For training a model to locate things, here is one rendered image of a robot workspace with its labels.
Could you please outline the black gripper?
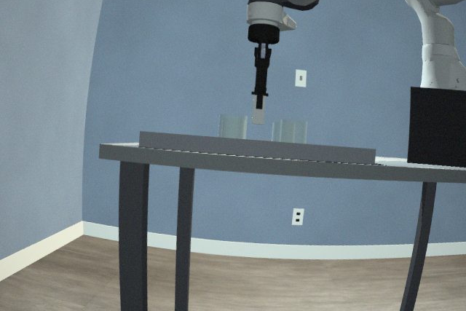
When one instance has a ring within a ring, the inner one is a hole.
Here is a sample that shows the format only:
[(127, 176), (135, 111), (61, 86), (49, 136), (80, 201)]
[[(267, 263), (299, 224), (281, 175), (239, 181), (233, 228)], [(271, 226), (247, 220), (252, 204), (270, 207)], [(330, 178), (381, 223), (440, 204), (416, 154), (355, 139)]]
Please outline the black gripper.
[[(268, 44), (276, 44), (280, 40), (280, 29), (277, 26), (269, 24), (253, 24), (248, 27), (248, 40), (253, 43), (258, 43), (255, 47), (255, 67), (256, 69), (256, 86), (253, 99), (253, 118), (252, 124), (264, 124), (264, 112), (266, 96), (266, 78), (267, 67), (269, 66), (272, 49), (268, 48)], [(257, 57), (258, 56), (258, 57)]]

